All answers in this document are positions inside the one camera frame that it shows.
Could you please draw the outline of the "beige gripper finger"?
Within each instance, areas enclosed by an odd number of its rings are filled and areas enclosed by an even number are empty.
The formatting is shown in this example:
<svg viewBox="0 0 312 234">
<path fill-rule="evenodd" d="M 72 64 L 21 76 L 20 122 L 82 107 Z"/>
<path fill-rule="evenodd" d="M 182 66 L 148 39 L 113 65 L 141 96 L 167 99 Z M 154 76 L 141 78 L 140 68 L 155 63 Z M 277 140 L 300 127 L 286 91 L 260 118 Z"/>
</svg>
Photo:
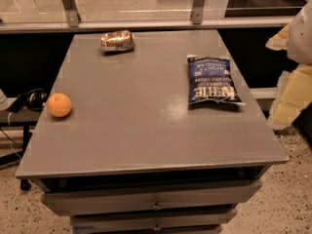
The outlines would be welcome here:
<svg viewBox="0 0 312 234">
<path fill-rule="evenodd" d="M 273 37 L 269 38 L 265 47 L 273 51 L 282 51 L 288 48 L 290 24 L 284 26 Z"/>
<path fill-rule="evenodd" d="M 289 127 L 312 102 L 312 66 L 300 64 L 294 71 L 283 71 L 272 102 L 268 125 L 273 130 Z"/>
</svg>

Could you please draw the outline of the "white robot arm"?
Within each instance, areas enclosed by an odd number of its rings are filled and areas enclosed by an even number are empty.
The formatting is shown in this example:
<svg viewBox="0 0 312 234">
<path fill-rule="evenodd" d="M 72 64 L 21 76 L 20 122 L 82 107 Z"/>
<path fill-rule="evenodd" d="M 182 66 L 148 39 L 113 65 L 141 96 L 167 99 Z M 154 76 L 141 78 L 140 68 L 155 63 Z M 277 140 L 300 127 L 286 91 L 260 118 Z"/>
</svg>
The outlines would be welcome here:
<svg viewBox="0 0 312 234">
<path fill-rule="evenodd" d="M 297 63 L 294 71 L 282 72 L 269 111 L 269 126 L 283 130 L 312 103 L 312 1 L 271 37 L 265 47 L 273 51 L 286 50 L 288 59 Z"/>
</svg>

